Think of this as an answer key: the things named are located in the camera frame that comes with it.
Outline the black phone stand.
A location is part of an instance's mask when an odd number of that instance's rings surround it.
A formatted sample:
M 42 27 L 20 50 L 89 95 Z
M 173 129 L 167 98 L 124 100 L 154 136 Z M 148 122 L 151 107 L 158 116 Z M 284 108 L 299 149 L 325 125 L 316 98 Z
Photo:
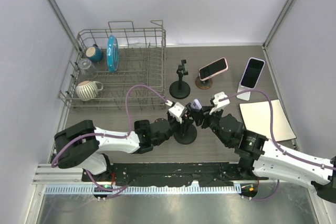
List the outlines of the black phone stand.
M 183 145 L 192 144 L 197 138 L 197 129 L 193 125 L 194 120 L 188 115 L 182 117 L 182 123 L 177 127 L 173 134 L 175 140 Z
M 174 81 L 169 88 L 169 93 L 173 98 L 185 99 L 190 95 L 191 88 L 190 85 L 183 81 L 183 77 L 188 75 L 188 71 L 185 70 L 186 59 L 181 60 L 181 64 L 178 66 L 176 71 L 179 79 Z

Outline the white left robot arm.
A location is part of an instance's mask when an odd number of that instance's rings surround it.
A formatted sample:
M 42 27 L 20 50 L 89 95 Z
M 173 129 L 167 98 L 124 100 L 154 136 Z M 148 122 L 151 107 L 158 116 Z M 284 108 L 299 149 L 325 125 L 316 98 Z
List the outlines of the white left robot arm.
M 130 133 L 114 132 L 95 127 L 92 120 L 81 121 L 55 136 L 57 154 L 52 167 L 79 167 L 105 182 L 112 174 L 109 151 L 143 154 L 152 151 L 170 137 L 180 144 L 195 141 L 197 130 L 190 120 L 180 123 L 175 118 L 159 118 L 154 122 L 139 120 Z

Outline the black front phone stand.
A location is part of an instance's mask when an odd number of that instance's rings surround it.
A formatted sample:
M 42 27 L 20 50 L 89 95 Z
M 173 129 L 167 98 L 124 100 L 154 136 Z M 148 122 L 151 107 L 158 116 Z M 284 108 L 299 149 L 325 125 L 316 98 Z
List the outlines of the black front phone stand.
M 190 85 L 183 81 L 183 77 L 188 75 L 188 71 L 185 70 L 186 59 L 181 60 L 181 64 L 178 66 L 176 71 L 179 79 L 174 81 L 169 88 L 169 93 L 173 98 L 185 99 L 190 95 L 191 88 Z

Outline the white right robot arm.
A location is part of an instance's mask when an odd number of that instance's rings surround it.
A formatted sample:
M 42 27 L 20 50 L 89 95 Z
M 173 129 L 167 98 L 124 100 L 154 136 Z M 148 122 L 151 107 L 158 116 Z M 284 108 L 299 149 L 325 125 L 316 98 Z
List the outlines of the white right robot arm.
M 310 156 L 275 144 L 264 135 L 246 130 L 231 114 L 212 112 L 211 106 L 192 105 L 187 111 L 197 126 L 211 131 L 240 157 L 237 173 L 242 179 L 274 178 L 317 192 L 335 202 L 335 159 Z

